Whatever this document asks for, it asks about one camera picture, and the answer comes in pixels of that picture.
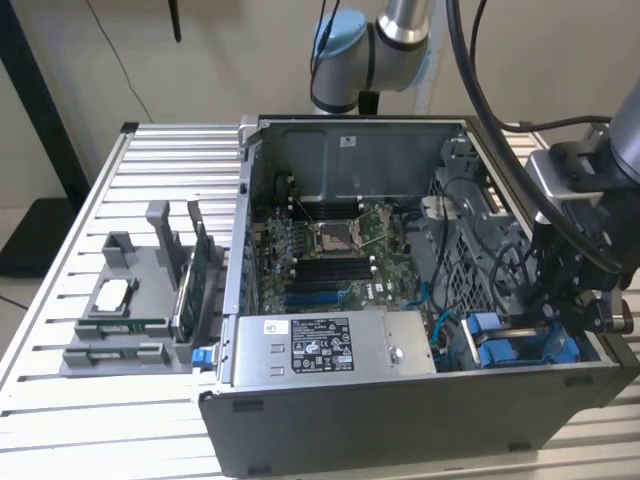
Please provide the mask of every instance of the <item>cable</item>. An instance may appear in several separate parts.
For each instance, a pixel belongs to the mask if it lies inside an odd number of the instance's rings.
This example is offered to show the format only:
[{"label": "cable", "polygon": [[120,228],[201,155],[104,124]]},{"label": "cable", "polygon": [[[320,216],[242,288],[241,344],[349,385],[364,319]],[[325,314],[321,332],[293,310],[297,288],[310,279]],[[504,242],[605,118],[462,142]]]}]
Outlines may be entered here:
[{"label": "cable", "polygon": [[[480,29],[480,20],[482,19],[482,14],[484,13],[484,9],[487,6],[487,0],[481,0],[478,5],[478,10],[476,10],[476,16],[473,20],[473,28],[471,30],[471,42],[469,44],[469,63],[471,64],[471,69],[473,70],[474,75],[477,77],[478,72],[476,70],[476,44],[478,41],[478,31]],[[582,123],[609,123],[611,122],[611,117],[605,117],[601,115],[583,115],[580,117],[571,117],[564,118],[562,120],[554,120],[552,122],[546,123],[537,123],[537,124],[529,124],[529,125],[509,125],[501,121],[498,117],[494,115],[496,123],[500,126],[502,130],[506,130],[507,132],[514,133],[529,133],[529,132],[542,132],[544,130],[553,130],[555,128],[560,127],[568,127],[570,125],[580,125]]]},{"label": "cable", "polygon": [[501,268],[506,269],[505,271],[509,274],[510,270],[507,265],[504,264],[504,256],[509,252],[509,250],[513,250],[516,252],[516,256],[518,257],[518,263],[520,270],[522,272],[522,279],[525,285],[525,288],[529,290],[531,288],[531,282],[529,281],[529,274],[527,272],[527,267],[525,265],[524,255],[522,254],[522,250],[520,247],[513,242],[507,243],[504,247],[500,249],[498,255],[496,257],[496,261],[491,268],[491,273],[489,274],[489,292],[491,294],[491,301],[493,302],[494,309],[497,309],[498,297],[496,295],[496,275],[498,274],[498,270]]},{"label": "cable", "polygon": [[442,314],[446,309],[446,305],[444,307],[441,307],[440,305],[438,305],[436,303],[435,297],[433,295],[433,292],[434,292],[435,286],[436,286],[436,280],[438,279],[438,275],[440,274],[440,270],[442,269],[442,265],[444,263],[444,253],[445,253],[445,249],[446,249],[446,246],[447,246],[447,240],[449,238],[449,214],[447,212],[447,207],[445,205],[444,197],[447,196],[447,192],[446,192],[447,187],[452,182],[458,181],[458,180],[459,181],[470,182],[470,183],[474,184],[475,186],[478,186],[478,184],[475,181],[473,181],[473,179],[471,179],[469,177],[453,177],[453,178],[450,178],[447,181],[447,183],[444,184],[444,186],[440,190],[440,193],[436,196],[436,203],[437,203],[437,197],[441,198],[443,223],[442,223],[442,237],[440,239],[440,251],[438,252],[438,257],[436,259],[436,267],[433,270],[433,275],[431,276],[431,282],[429,283],[429,285],[431,285],[431,294],[429,295],[429,298],[431,300],[431,304],[436,309],[438,314]]},{"label": "cable", "polygon": [[602,270],[614,274],[620,272],[620,264],[615,259],[601,252],[549,202],[542,191],[533,183],[529,174],[525,172],[507,144],[469,63],[469,54],[465,45],[464,32],[462,31],[459,0],[447,0],[447,21],[460,76],[467,89],[471,103],[487,132],[490,143],[493,144],[497,155],[501,157],[506,167],[505,174],[511,177],[511,183],[522,190],[525,198],[531,201],[534,207],[547,218],[558,233],[571,243],[578,252],[584,254]]},{"label": "cable", "polygon": [[482,20],[482,14],[487,6],[487,0],[480,0],[478,9],[476,10],[476,16],[473,19],[473,28],[471,29],[471,42],[469,43],[469,61],[471,62],[471,68],[476,73],[476,43],[478,41],[478,30],[480,30],[480,21]]},{"label": "cable", "polygon": [[500,245],[493,249],[489,248],[489,245],[485,243],[485,241],[482,239],[482,236],[478,233],[478,223],[480,223],[480,220],[482,220],[482,217],[476,218],[476,221],[471,224],[471,234],[473,235],[473,238],[475,238],[476,242],[478,242],[478,245],[480,245],[480,248],[482,248],[487,256],[495,262],[495,250],[497,250]]},{"label": "cable", "polygon": [[[327,26],[324,27],[324,31],[322,32],[322,35],[320,36],[320,40],[318,41],[318,47],[317,47],[318,52],[316,53],[315,50],[314,52],[312,52],[312,59],[313,59],[313,55],[315,55],[315,62],[313,65],[313,69],[311,71],[311,81],[309,82],[309,98],[311,99],[312,103],[313,103],[313,82],[316,79],[316,74],[318,73],[318,68],[320,67],[320,63],[322,63],[322,58],[321,58],[322,52],[324,52],[324,49],[327,47],[327,42],[329,41],[329,36],[331,35],[331,29],[333,28],[333,21],[336,18],[336,13],[338,12],[339,6],[340,6],[340,0],[336,0],[335,5],[333,6],[333,10],[331,11],[331,17],[327,22]],[[318,28],[316,29],[316,36],[318,31],[320,30],[320,25],[322,24],[324,7],[325,7],[325,4],[323,2],[322,11],[320,12],[320,19],[318,20]]]},{"label": "cable", "polygon": [[27,307],[26,305],[23,305],[20,302],[16,302],[15,300],[11,300],[10,298],[5,297],[4,295],[0,295],[0,300],[10,303],[14,307],[21,308],[22,310],[29,310],[29,307]]},{"label": "cable", "polygon": [[429,285],[427,285],[427,282],[422,282],[420,284],[420,300],[414,300],[405,303],[405,305],[402,307],[402,310],[406,312],[411,307],[420,306],[427,301],[427,298],[429,298]]},{"label": "cable", "polygon": [[309,59],[309,73],[313,75],[313,59],[316,55],[316,45],[318,44],[318,35],[320,35],[320,25],[322,24],[322,17],[324,17],[324,9],[327,6],[327,0],[322,0],[322,8],[320,9],[320,20],[318,20],[318,26],[316,27],[316,34],[313,36],[313,47],[311,48],[311,58]]},{"label": "cable", "polygon": [[442,315],[440,315],[440,317],[438,317],[438,320],[436,321],[436,326],[433,328],[433,335],[431,336],[431,345],[435,345],[438,342],[438,333],[440,333],[440,327],[442,327],[442,324],[448,317],[451,317],[453,315],[454,313],[452,311],[447,311],[447,312],[444,312]]},{"label": "cable", "polygon": [[151,114],[149,113],[149,110],[147,109],[147,107],[145,106],[144,102],[140,98],[140,95],[138,95],[138,92],[136,92],[136,89],[133,88],[133,85],[131,84],[131,79],[129,78],[129,74],[127,73],[127,69],[124,68],[124,64],[122,63],[122,59],[120,58],[120,55],[118,55],[118,51],[116,50],[116,47],[113,45],[113,43],[111,42],[111,39],[109,38],[109,35],[107,35],[107,32],[102,27],[102,23],[100,23],[100,19],[98,18],[98,15],[96,14],[96,11],[93,9],[93,5],[91,5],[91,1],[90,0],[85,0],[85,2],[87,4],[87,7],[89,7],[89,10],[91,10],[91,14],[93,15],[93,18],[95,19],[96,23],[98,24],[98,28],[102,32],[102,35],[104,35],[104,38],[107,40],[107,43],[111,47],[111,51],[116,56],[116,60],[118,60],[118,63],[120,64],[120,68],[122,69],[122,73],[124,74],[124,78],[127,80],[127,84],[129,85],[129,90],[131,90],[131,93],[133,93],[133,96],[136,97],[136,100],[138,100],[138,103],[140,104],[140,106],[144,110],[144,113],[147,115],[147,118],[149,119],[149,122],[153,123],[153,118],[151,117]]}]

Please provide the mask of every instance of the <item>warning sticker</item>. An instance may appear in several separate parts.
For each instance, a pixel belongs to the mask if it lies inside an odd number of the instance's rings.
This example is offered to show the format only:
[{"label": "warning sticker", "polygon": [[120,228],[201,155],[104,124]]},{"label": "warning sticker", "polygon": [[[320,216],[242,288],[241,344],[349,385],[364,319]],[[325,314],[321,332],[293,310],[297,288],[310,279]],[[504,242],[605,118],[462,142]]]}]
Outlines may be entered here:
[{"label": "warning sticker", "polygon": [[291,321],[291,368],[295,373],[353,370],[347,318]]}]

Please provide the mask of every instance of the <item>screw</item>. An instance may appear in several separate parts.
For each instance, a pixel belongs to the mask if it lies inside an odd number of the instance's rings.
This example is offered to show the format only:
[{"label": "screw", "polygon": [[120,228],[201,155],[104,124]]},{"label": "screw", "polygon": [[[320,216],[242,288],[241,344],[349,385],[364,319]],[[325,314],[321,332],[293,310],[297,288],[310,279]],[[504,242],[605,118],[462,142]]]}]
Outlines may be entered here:
[{"label": "screw", "polygon": [[544,316],[547,318],[553,318],[553,307],[548,303],[545,303],[542,307],[542,313],[544,313]]}]

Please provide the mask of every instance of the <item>gray cable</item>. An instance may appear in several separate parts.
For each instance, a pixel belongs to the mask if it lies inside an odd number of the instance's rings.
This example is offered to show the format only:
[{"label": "gray cable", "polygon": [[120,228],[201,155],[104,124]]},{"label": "gray cable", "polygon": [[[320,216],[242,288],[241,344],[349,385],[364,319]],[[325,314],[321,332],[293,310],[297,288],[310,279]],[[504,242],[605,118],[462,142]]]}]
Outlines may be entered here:
[{"label": "gray cable", "polygon": [[21,308],[23,310],[29,310],[29,307],[27,307],[26,305],[23,305],[20,302],[16,302],[15,300],[11,300],[10,298],[5,297],[4,295],[0,295],[0,300],[5,301],[7,303],[10,303],[14,307],[18,307],[18,308]]},{"label": "gray cable", "polygon": [[140,98],[140,95],[138,95],[138,92],[136,92],[136,89],[133,88],[133,85],[131,83],[131,79],[129,78],[129,74],[127,73],[127,69],[124,67],[124,63],[122,63],[122,59],[120,58],[120,55],[118,55],[118,51],[116,50],[116,47],[111,42],[111,39],[109,38],[109,35],[107,35],[107,32],[102,27],[102,23],[100,23],[100,19],[98,18],[98,15],[96,14],[96,11],[93,9],[93,5],[91,5],[91,2],[89,0],[85,0],[85,2],[87,3],[87,7],[89,7],[89,10],[91,10],[91,14],[93,15],[93,18],[95,19],[96,23],[98,24],[98,28],[102,32],[102,35],[104,35],[104,38],[107,40],[107,43],[111,47],[111,51],[113,51],[113,54],[116,56],[116,60],[118,60],[118,63],[120,64],[120,68],[122,69],[122,73],[124,74],[124,78],[127,80],[127,84],[129,85],[129,90],[131,90],[131,93],[133,93],[133,96],[136,97],[136,100],[138,100],[138,103],[140,104],[140,106],[144,110],[144,113],[147,115],[147,118],[149,119],[149,122],[153,123],[153,118],[151,117],[151,114],[149,113],[149,110],[147,109],[147,107],[145,106],[144,102]]}]

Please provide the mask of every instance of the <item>aluminum extrusion table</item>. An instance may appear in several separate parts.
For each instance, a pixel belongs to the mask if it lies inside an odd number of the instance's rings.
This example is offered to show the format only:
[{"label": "aluminum extrusion table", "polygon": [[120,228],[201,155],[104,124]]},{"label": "aluminum extrusion table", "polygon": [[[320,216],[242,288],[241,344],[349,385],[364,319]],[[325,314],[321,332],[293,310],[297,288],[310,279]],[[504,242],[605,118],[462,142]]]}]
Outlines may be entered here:
[{"label": "aluminum extrusion table", "polygon": [[[527,134],[507,138],[522,161],[543,146]],[[235,126],[141,125],[119,136],[0,363],[0,478],[222,478],[191,402],[191,375],[65,379],[58,368],[102,269],[106,234],[128,230],[134,244],[156,244],[144,219],[146,202],[170,200],[171,226],[181,232],[184,244],[192,245],[185,199],[201,195],[207,231],[217,244],[229,246],[237,146]],[[640,277],[626,298],[640,318]],[[640,353],[636,335],[628,341]],[[290,478],[460,477],[640,478],[640,382],[610,406],[576,415],[539,452]]]}]

